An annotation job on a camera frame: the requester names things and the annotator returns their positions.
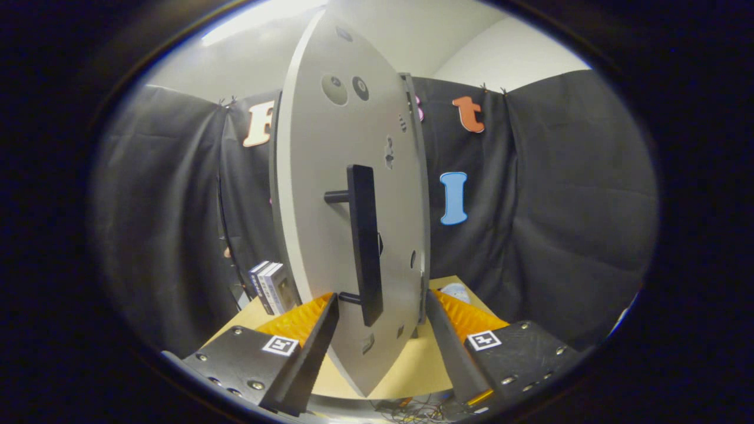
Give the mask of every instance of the black metal plate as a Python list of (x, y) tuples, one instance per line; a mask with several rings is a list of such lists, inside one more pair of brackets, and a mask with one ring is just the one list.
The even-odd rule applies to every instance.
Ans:
[(469, 336), (464, 346), (494, 385), (495, 403), (537, 392), (584, 356), (531, 321), (491, 333)]
[[(230, 393), (259, 404), (273, 380), (301, 350), (296, 343), (289, 356), (283, 355), (283, 350), (290, 349), (285, 340), (279, 343), (279, 346), (287, 345), (280, 353), (263, 350), (274, 337), (245, 327), (233, 327), (183, 362), (206, 378), (216, 379), (216, 384)], [(262, 388), (253, 389), (251, 382), (261, 383)]]

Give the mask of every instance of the round hole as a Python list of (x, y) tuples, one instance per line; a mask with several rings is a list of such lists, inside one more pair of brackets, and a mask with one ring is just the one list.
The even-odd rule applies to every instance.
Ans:
[(331, 102), (338, 106), (343, 106), (348, 101), (348, 92), (343, 82), (333, 74), (326, 74), (322, 77), (322, 91)]
[(254, 389), (254, 390), (263, 390), (265, 388), (265, 385), (262, 384), (262, 382), (254, 381), (252, 379), (250, 379), (249, 381), (247, 381), (247, 385), (249, 385), (249, 387), (252, 388), (252, 389)]
[(366, 86), (364, 80), (360, 77), (354, 76), (354, 79), (351, 80), (351, 82), (354, 85), (354, 91), (356, 91), (356, 95), (365, 102), (369, 100), (369, 88)]

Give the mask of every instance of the orange foam pad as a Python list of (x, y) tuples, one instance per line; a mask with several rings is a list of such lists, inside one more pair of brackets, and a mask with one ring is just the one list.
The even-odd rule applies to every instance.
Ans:
[(272, 321), (262, 324), (256, 330), (271, 336), (295, 339), (301, 346), (304, 346), (332, 295), (328, 293), (297, 306)]
[(469, 334), (481, 333), (487, 330), (497, 330), (498, 328), (507, 327), (508, 323), (500, 318), (484, 312), (476, 306), (458, 300), (453, 296), (444, 294), (439, 290), (432, 290), (437, 300), (443, 305), (445, 313), (450, 318), (450, 322), (455, 328), (455, 333), (463, 343)]

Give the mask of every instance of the black fabric backdrop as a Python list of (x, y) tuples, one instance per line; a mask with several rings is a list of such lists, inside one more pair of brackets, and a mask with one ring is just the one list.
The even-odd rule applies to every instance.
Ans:
[[(414, 84), (425, 113), (431, 277), (458, 275), (504, 320), (532, 319), (578, 349), (599, 341), (639, 289), (657, 227), (651, 162), (620, 100), (591, 71), (506, 96)], [(93, 198), (106, 279), (159, 349), (196, 350), (235, 313), (228, 288), (239, 279), (250, 287), (249, 268), (280, 260), (269, 143), (241, 146), (249, 107), (278, 93), (223, 107), (148, 86), (103, 143)], [(482, 133), (461, 125), (452, 100), (462, 96), (481, 106)], [(468, 219), (444, 226), (440, 175), (452, 171), (467, 174)], [(225, 235), (235, 264), (222, 257)]]

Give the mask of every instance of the white wall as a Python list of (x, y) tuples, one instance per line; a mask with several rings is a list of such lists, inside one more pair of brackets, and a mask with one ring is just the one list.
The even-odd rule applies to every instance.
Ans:
[[(459, 48), (507, 16), (471, 0), (329, 0), (398, 72), (431, 77)], [(293, 52), (315, 11), (275, 20), (204, 46), (168, 54), (146, 83), (217, 102), (282, 88)]]
[(589, 68), (554, 39), (514, 17), (505, 17), (456, 52), (432, 78), (511, 91)]

